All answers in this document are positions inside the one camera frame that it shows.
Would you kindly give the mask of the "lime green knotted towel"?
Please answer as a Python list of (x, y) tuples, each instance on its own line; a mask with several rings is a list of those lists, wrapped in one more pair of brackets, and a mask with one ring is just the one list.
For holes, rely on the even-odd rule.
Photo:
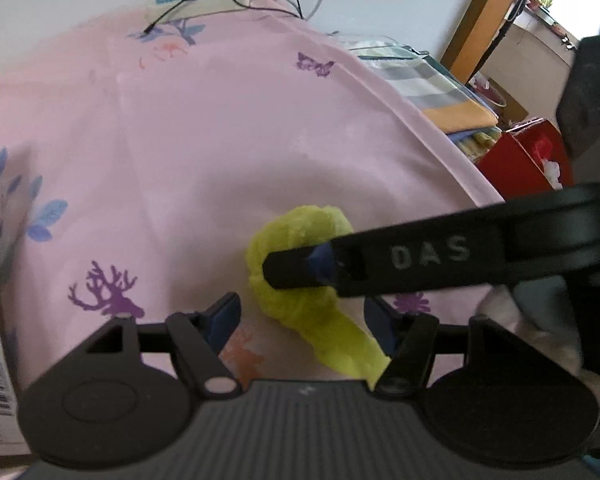
[(266, 316), (296, 332), (323, 365), (373, 386), (389, 358), (373, 337), (339, 310), (336, 292), (326, 286), (276, 290), (262, 270), (271, 252), (314, 246), (352, 232), (337, 207), (299, 206), (257, 232), (246, 251), (246, 263), (249, 285)]

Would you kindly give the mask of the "red gift box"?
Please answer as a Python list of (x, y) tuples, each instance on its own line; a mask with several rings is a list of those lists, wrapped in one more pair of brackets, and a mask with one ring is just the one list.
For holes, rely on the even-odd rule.
[(532, 119), (505, 131), (477, 167), (504, 200), (574, 185), (562, 135), (547, 119)]

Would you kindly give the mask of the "folded plaid blanket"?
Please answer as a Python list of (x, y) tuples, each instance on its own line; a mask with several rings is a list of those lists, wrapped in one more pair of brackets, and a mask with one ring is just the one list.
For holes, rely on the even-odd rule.
[(414, 104), (472, 162), (483, 158), (501, 137), (494, 111), (428, 52), (388, 37), (337, 40)]

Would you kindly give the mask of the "pink printed bed sheet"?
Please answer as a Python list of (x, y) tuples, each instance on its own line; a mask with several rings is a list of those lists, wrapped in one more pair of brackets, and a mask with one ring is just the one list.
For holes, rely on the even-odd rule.
[(246, 251), (298, 206), (363, 231), (486, 206), (498, 192), (388, 81), (278, 13), (142, 31), (98, 18), (0, 75), (0, 261), (15, 378), (102, 325), (98, 263), (149, 321), (234, 290), (242, 378), (332, 371), (252, 296)]

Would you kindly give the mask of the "white power strip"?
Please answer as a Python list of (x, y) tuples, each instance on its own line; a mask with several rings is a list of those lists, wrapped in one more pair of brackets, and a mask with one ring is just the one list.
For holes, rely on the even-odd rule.
[(196, 18), (209, 14), (245, 10), (250, 0), (150, 0), (145, 11), (145, 21), (150, 24), (161, 18), (160, 22)]

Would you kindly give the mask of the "wooden door frame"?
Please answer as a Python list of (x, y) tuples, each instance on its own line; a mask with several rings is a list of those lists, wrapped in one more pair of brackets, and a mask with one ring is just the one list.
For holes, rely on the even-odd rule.
[(471, 0), (440, 63), (466, 84), (514, 0)]

